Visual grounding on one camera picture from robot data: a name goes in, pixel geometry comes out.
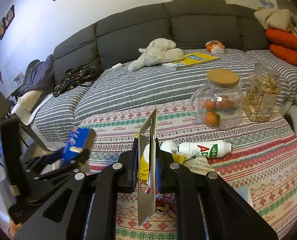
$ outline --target gray striped bed cover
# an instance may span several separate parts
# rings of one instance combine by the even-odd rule
[[[210,55],[206,49],[184,52]],[[218,60],[182,70],[157,65],[129,73],[127,67],[130,62],[117,71],[108,69],[89,89],[77,87],[49,100],[37,113],[35,124],[48,142],[64,142],[71,127],[78,126],[83,119],[94,114],[188,99],[206,83],[207,71],[214,68],[227,68],[245,78],[245,90],[249,73],[259,60],[237,49],[226,49],[224,55],[216,56]],[[283,76],[281,85],[278,106],[285,98],[293,96]]]
[[[287,81],[287,86],[292,91],[292,95],[297,94],[297,67],[286,61],[275,57],[268,49],[263,50],[249,50],[247,54],[272,66],[280,75]]]

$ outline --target plaid shirt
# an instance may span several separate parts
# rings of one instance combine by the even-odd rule
[[[103,69],[99,66],[81,65],[78,68],[70,68],[65,71],[64,77],[53,89],[53,96],[69,91],[77,86],[81,86],[85,82],[95,81],[103,73]]]

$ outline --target sofa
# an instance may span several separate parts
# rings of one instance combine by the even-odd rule
[[[190,98],[213,68],[231,69],[246,83],[259,61],[274,61],[270,65],[280,72],[281,68],[292,68],[297,75],[296,67],[269,52],[270,43],[254,12],[223,0],[172,1],[113,14],[80,30],[54,50],[55,84],[66,70],[82,64],[101,66],[104,74],[93,84],[51,98],[38,111],[30,129],[46,148],[55,150],[63,145],[71,127],[94,114]],[[185,53],[209,53],[205,44],[219,40],[226,53],[217,55],[220,60],[183,70],[157,65],[129,73],[128,65],[140,56],[138,49],[161,37],[173,40]],[[112,71],[117,63],[123,68]],[[291,86],[287,79],[287,73],[281,75],[280,108],[285,102],[290,106],[296,94],[297,84]]]

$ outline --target orange pillow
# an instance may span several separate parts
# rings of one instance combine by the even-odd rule
[[[273,43],[297,50],[297,37],[292,33],[268,29],[266,31],[266,37]]]
[[[276,57],[281,58],[294,66],[297,66],[296,50],[287,49],[284,46],[276,44],[271,44],[271,46],[269,46],[269,49]]]

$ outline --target glass teapot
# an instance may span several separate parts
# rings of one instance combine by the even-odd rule
[[[210,70],[207,78],[207,83],[192,95],[188,103],[190,114],[214,129],[224,130],[237,126],[245,103],[241,91],[244,79],[228,69]],[[193,106],[196,98],[198,113]]]

